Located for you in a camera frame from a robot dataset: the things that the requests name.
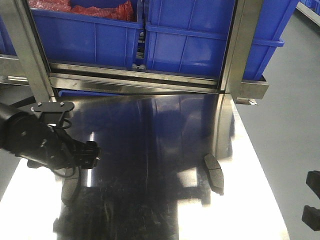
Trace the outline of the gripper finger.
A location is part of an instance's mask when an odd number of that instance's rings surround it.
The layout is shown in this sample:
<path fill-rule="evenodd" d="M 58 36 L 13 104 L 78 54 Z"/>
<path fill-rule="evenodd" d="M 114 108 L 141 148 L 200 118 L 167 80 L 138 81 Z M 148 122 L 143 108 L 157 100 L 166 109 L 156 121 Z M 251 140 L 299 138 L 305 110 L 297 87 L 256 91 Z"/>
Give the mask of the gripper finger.
<path fill-rule="evenodd" d="M 320 230 L 320 210 L 311 207 L 309 205 L 305 205 L 303 208 L 302 218 L 301 220 L 309 226 L 313 231 Z"/>
<path fill-rule="evenodd" d="M 320 172 L 312 170 L 307 173 L 306 184 L 320 198 Z"/>

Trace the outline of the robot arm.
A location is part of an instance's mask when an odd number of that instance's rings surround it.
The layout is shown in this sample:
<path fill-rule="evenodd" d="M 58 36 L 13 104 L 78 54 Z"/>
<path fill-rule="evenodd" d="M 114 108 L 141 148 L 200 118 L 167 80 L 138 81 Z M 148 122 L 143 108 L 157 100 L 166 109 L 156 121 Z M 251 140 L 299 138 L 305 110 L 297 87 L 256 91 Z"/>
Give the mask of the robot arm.
<path fill-rule="evenodd" d="M 100 148 L 95 141 L 80 142 L 66 130 L 72 126 L 73 102 L 38 102 L 33 113 L 0 105 L 0 147 L 28 160 L 29 168 L 85 170 L 96 167 Z"/>

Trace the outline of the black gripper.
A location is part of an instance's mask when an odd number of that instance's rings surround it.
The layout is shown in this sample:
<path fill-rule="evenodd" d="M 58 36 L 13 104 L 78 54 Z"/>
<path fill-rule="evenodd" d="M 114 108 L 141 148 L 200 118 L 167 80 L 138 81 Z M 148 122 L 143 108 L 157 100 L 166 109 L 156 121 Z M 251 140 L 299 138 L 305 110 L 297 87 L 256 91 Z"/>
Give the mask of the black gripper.
<path fill-rule="evenodd" d="M 39 102 L 35 115 L 14 107 L 4 106 L 4 149 L 28 160 L 28 167 L 46 167 L 52 172 L 76 166 L 90 170 L 97 166 L 101 149 L 97 142 L 82 143 L 80 154 L 88 158 L 74 160 L 74 140 L 63 128 L 65 114 L 75 107 L 72 102 Z"/>

